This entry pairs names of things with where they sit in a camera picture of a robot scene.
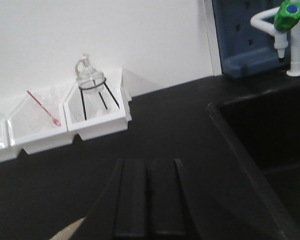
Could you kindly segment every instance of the lab faucet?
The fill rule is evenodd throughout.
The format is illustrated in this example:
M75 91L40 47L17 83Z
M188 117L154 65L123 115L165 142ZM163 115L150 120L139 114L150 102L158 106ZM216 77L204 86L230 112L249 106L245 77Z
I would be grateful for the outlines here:
M264 19L274 17L274 24ZM285 0L280 7L257 13L251 18L251 25L274 37L274 48L279 62L284 61L288 47L287 31L291 35L291 60L288 76L300 76L300 0Z

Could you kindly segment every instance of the red stirring rod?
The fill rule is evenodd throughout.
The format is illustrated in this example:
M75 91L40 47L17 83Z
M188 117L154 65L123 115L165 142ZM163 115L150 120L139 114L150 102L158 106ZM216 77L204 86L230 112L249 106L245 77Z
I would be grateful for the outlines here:
M55 124L55 125L57 125L58 127L61 127L61 122L58 120L58 119L56 119L55 117L53 117L52 115L51 115L51 113L48 111L48 109L46 109L43 105L42 105L42 103L41 102L39 102L39 100L30 92L30 91L26 91L35 101L36 101L36 103L37 104L39 104L40 105L40 107L42 107L42 109L51 117L51 119L52 119L52 122Z

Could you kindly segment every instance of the black sink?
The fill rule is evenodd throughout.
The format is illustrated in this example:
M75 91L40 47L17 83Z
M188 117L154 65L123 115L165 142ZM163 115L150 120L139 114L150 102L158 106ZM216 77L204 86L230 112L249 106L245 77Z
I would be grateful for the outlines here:
M300 85L209 109L287 239L300 236Z

